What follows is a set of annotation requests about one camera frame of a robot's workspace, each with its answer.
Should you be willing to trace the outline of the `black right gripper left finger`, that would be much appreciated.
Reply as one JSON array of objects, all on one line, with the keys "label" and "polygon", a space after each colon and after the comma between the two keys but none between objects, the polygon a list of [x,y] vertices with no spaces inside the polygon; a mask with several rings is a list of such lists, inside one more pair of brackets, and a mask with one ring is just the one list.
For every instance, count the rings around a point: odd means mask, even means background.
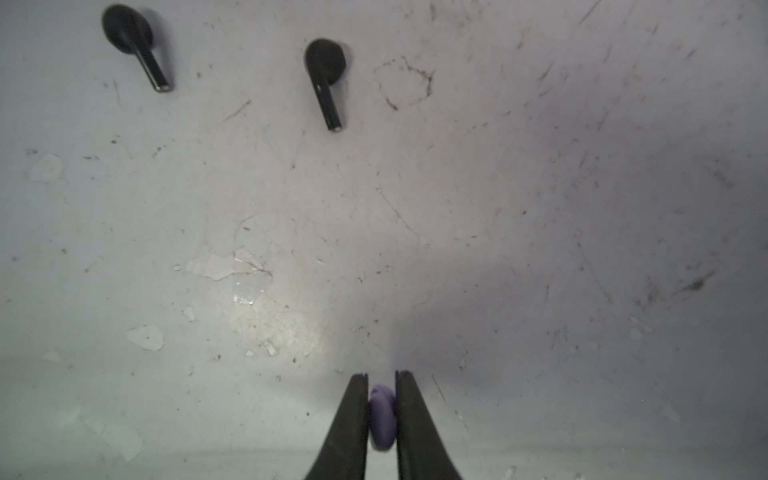
[{"label": "black right gripper left finger", "polygon": [[368,375],[352,375],[306,480],[365,478],[369,430]]}]

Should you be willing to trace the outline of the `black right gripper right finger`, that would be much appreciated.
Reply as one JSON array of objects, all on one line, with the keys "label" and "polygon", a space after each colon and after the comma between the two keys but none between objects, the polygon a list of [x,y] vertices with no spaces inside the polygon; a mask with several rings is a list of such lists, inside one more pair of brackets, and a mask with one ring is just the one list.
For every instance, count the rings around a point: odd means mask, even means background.
[{"label": "black right gripper right finger", "polygon": [[399,478],[461,480],[410,371],[396,372],[395,394]]}]

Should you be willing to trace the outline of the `purple earbud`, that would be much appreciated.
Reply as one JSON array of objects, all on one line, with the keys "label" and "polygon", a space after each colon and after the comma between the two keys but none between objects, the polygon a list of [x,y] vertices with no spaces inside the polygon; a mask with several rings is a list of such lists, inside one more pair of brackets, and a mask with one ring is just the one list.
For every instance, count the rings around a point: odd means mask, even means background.
[{"label": "purple earbud", "polygon": [[396,396],[386,385],[375,385],[369,396],[369,437],[377,451],[388,451],[397,438]]}]

